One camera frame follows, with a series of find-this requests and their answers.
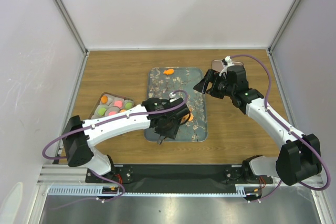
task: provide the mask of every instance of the white cable clip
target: white cable clip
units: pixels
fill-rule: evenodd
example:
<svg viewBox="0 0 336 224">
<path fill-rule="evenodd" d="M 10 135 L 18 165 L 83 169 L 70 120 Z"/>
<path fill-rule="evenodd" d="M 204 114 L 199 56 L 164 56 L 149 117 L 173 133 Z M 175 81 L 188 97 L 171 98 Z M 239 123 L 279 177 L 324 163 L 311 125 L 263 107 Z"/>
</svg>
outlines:
<svg viewBox="0 0 336 224">
<path fill-rule="evenodd" d="M 222 76 L 223 73 L 226 73 L 228 67 L 234 66 L 230 56 L 226 56 L 224 60 L 226 62 L 226 65 L 223 66 L 223 69 L 219 73 L 219 76 Z"/>
<path fill-rule="evenodd" d="M 173 92 L 171 92 L 170 94 L 169 94 L 169 98 L 170 99 L 173 99 L 173 98 L 175 98 L 176 97 L 176 94 L 174 94 Z"/>
</svg>

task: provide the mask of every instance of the wooden surface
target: wooden surface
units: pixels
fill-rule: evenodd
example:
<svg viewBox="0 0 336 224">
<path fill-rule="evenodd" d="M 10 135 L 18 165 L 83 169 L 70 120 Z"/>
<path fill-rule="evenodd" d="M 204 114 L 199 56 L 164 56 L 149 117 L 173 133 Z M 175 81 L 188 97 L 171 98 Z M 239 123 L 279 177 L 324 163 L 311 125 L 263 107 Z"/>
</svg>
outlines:
<svg viewBox="0 0 336 224">
<path fill-rule="evenodd" d="M 87 119 L 102 92 L 133 98 L 136 104 L 146 100 L 148 73 L 153 67 L 199 67 L 206 73 L 214 59 L 228 55 L 251 54 L 271 71 L 265 50 L 139 50 L 93 51 L 90 53 L 76 99 L 73 115 Z M 255 61 L 241 57 L 251 88 L 262 94 L 267 76 Z M 269 103 L 285 117 L 280 94 L 272 73 Z M 279 149 L 265 131 L 234 107 L 230 98 L 206 96 L 208 138 L 201 143 L 148 142 L 143 131 L 130 132 L 97 145 L 115 163 L 225 164 L 241 163 L 257 155 L 278 156 Z"/>
</svg>

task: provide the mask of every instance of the orange object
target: orange object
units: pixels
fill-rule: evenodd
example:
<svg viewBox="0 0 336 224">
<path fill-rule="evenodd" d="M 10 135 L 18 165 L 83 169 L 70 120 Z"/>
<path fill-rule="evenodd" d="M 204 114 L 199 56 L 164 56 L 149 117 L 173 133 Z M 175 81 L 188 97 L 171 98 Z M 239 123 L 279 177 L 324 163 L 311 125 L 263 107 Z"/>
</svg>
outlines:
<svg viewBox="0 0 336 224">
<path fill-rule="evenodd" d="M 174 73 L 174 69 L 171 68 L 171 69 L 164 70 L 163 73 L 169 76 Z"/>
<path fill-rule="evenodd" d="M 189 118 L 188 121 L 191 122 L 193 119 L 194 119 L 194 115 L 193 115 L 193 113 L 190 112 L 190 118 Z"/>
<path fill-rule="evenodd" d="M 101 103 L 106 104 L 109 101 L 109 98 L 106 95 L 103 95 L 100 99 Z"/>
<path fill-rule="evenodd" d="M 185 115 L 185 116 L 182 118 L 182 122 L 185 122 L 185 120 L 187 120 L 188 117 L 189 117 L 189 115 Z M 190 118 L 189 118 L 188 122 L 191 122 L 193 119 L 194 119 L 194 115 L 193 115 L 193 113 L 190 112 Z"/>
</svg>

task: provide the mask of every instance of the orange toy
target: orange toy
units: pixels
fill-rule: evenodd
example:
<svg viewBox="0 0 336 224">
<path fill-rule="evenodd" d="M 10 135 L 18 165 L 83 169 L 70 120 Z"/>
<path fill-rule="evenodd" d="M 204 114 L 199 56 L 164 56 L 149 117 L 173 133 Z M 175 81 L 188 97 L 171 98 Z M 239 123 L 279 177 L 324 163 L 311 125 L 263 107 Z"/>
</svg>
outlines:
<svg viewBox="0 0 336 224">
<path fill-rule="evenodd" d="M 174 69 L 171 68 L 171 69 L 164 70 L 163 73 L 169 76 L 174 73 Z"/>
<path fill-rule="evenodd" d="M 189 114 L 188 114 L 188 115 L 185 115 L 185 116 L 182 118 L 182 123 L 185 122 L 185 120 L 187 120 L 188 117 L 189 117 Z M 193 115 L 193 113 L 190 112 L 190 118 L 189 118 L 188 122 L 191 122 L 193 119 L 194 119 L 194 115 Z"/>
</svg>

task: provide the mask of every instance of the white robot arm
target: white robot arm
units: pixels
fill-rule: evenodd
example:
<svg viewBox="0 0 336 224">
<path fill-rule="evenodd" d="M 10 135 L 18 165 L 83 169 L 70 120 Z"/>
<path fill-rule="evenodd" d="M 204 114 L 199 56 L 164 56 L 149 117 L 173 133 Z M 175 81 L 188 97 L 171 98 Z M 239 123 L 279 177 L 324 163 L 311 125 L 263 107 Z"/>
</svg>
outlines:
<svg viewBox="0 0 336 224">
<path fill-rule="evenodd" d="M 261 125 L 280 148 L 278 158 L 258 155 L 244 160 L 247 173 L 279 177 L 287 185 L 319 174 L 322 166 L 318 138 L 294 128 L 265 102 L 260 92 L 249 88 L 243 65 L 235 65 L 230 57 L 223 60 L 223 65 L 221 72 L 209 69 L 194 90 L 220 99 L 230 97 L 233 105 Z"/>
<path fill-rule="evenodd" d="M 73 116 L 64 134 L 77 129 L 82 131 L 62 139 L 68 165 L 87 167 L 98 175 L 109 173 L 114 170 L 111 157 L 100 153 L 95 146 L 130 131 L 152 127 L 155 133 L 175 139 L 182 118 L 190 111 L 182 98 L 171 97 L 170 100 L 149 98 L 130 110 L 100 119 L 81 121 L 79 116 Z"/>
</svg>

